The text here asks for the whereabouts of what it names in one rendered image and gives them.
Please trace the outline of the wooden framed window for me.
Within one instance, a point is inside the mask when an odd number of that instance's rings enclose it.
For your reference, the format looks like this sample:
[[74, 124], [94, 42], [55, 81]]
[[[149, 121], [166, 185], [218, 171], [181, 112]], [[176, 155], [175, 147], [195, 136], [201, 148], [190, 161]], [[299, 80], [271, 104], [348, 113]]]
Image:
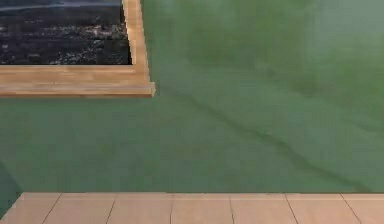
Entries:
[[0, 0], [0, 97], [151, 97], [140, 0]]

